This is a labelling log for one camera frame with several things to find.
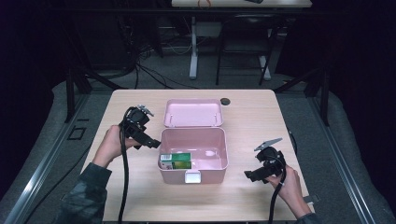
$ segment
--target small green box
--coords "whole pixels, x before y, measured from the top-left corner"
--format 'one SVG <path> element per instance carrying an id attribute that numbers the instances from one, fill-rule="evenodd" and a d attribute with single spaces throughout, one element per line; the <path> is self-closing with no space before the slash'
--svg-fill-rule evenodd
<path id="1" fill-rule="evenodd" d="M 161 167 L 164 170 L 191 169 L 191 153 L 161 154 Z"/>

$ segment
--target human hand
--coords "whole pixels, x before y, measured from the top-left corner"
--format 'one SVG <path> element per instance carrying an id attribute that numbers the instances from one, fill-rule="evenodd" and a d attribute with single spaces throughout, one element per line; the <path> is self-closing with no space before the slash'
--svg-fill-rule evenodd
<path id="1" fill-rule="evenodd" d="M 280 182 L 280 178 L 281 176 L 268 176 L 265 179 L 276 188 Z M 300 177 L 297 171 L 288 165 L 286 165 L 286 179 L 284 185 L 280 189 L 279 196 L 285 201 L 296 218 L 311 213 L 311 209 L 303 198 Z"/>
<path id="2" fill-rule="evenodd" d="M 140 146 L 141 144 L 136 142 L 134 139 L 125 138 L 126 148 Z M 96 154 L 92 160 L 92 163 L 105 167 L 121 155 L 121 143 L 120 143 L 120 127 L 119 125 L 112 125 L 106 132 L 105 137 L 102 140 Z"/>

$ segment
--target pink box lid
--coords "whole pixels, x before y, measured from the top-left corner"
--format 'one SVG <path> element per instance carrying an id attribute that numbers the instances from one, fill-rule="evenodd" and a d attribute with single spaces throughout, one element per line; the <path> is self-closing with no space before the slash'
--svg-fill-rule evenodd
<path id="1" fill-rule="evenodd" d="M 221 103 L 216 99 L 171 99 L 163 120 L 168 128 L 219 127 L 222 122 Z"/>

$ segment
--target pink plastic box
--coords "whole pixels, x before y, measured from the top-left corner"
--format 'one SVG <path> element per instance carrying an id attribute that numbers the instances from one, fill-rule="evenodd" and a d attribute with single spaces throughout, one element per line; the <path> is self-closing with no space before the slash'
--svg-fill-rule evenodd
<path id="1" fill-rule="evenodd" d="M 158 166 L 166 184 L 218 184 L 228 166 L 221 104 L 215 99 L 169 100 L 164 116 L 160 155 L 191 154 L 191 169 L 165 170 Z"/>

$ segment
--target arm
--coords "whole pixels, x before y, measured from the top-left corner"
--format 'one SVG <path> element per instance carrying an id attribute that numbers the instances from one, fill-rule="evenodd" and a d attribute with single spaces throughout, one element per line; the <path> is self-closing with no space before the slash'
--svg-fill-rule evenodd
<path id="1" fill-rule="evenodd" d="M 126 139 L 127 148 L 138 146 L 134 139 Z M 96 151 L 92 162 L 78 177 L 74 188 L 61 202 L 55 223 L 101 223 L 107 197 L 106 185 L 111 171 L 107 166 L 121 155 L 120 128 L 113 125 Z"/>
<path id="2" fill-rule="evenodd" d="M 286 165 L 286 172 L 284 186 L 280 189 L 279 196 L 297 218 L 296 223 L 320 223 L 316 214 L 312 213 L 311 208 L 304 201 L 297 171 Z M 280 182 L 280 176 L 268 176 L 266 180 L 275 188 Z"/>

